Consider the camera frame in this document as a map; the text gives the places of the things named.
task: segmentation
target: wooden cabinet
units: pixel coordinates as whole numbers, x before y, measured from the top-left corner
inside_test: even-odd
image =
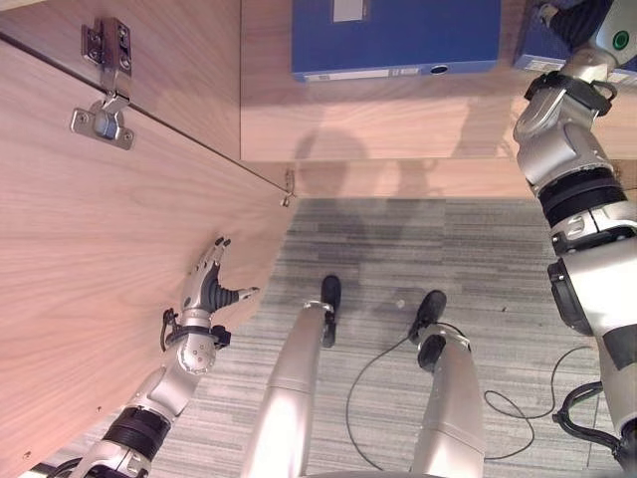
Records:
[[[132,104],[240,161],[240,0],[47,0],[0,14],[0,33],[86,81],[82,25],[116,17],[131,30]],[[253,169],[285,185],[285,166]]]
[[[255,174],[134,111],[133,149],[73,134],[104,95],[0,42],[0,474],[121,405],[161,316],[219,235],[226,287],[265,287],[292,210]],[[258,300],[215,316],[230,330]]]
[[[285,160],[300,196],[528,197],[514,125],[537,75],[512,68],[525,0],[502,1],[499,64],[484,74],[297,83],[292,0],[243,1],[243,159]],[[594,127],[635,158],[637,89]]]

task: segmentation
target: metal hinge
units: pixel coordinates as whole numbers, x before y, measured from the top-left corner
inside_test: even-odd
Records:
[[[290,198],[295,195],[295,171],[293,169],[286,169],[286,193],[281,205],[290,207]]]
[[[134,133],[124,127],[121,111],[130,103],[130,29],[116,18],[96,20],[93,28],[83,25],[82,56],[100,67],[107,93],[88,110],[74,109],[71,131],[130,149]]]

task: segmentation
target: green light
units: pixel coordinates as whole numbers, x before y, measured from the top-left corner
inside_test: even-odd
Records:
[[[623,50],[628,46],[629,40],[630,35],[628,35],[628,32],[626,30],[617,32],[615,34],[615,38],[613,38],[613,47],[615,47],[615,50]]]

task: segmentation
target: gray striped carpet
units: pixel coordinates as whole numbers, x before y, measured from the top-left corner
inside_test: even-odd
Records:
[[[336,273],[343,300],[336,346],[320,358],[309,473],[365,470],[344,426],[348,389],[360,369],[406,335],[427,291],[447,293],[445,320],[472,340],[483,390],[510,396],[528,414],[550,407],[551,369],[564,352],[591,342],[560,320],[546,278],[553,260],[547,227],[533,201],[304,200],[288,232],[259,314],[233,331],[213,373],[168,435],[151,477],[237,477],[256,411],[287,332],[306,299]],[[391,471],[409,468],[431,385],[410,344],[379,361],[353,396],[351,424],[361,448]],[[559,403],[598,379],[597,357],[580,351],[556,377]],[[524,446],[521,420],[484,406],[488,455]],[[611,431],[603,398],[573,416]],[[109,419],[51,458],[84,452]],[[485,476],[561,478],[618,471],[610,454],[536,420],[535,443],[490,461]]]

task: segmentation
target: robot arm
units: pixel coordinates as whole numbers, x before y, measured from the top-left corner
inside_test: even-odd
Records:
[[[615,458],[637,459],[637,207],[628,201],[594,120],[611,108],[609,74],[637,55],[637,2],[586,0],[539,15],[573,50],[559,72],[542,75],[514,137],[519,166],[541,203],[559,260],[548,267],[564,322],[596,338],[601,382],[616,433]],[[555,421],[566,426],[563,414]]]
[[[212,367],[216,351],[230,344],[230,333],[212,327],[219,309],[248,299],[259,289],[230,291],[219,284],[221,258],[230,240],[218,239],[190,272],[182,313],[164,314],[161,366],[151,373],[123,412],[80,461],[71,478],[144,478],[172,423]],[[165,327],[172,333],[164,338]]]

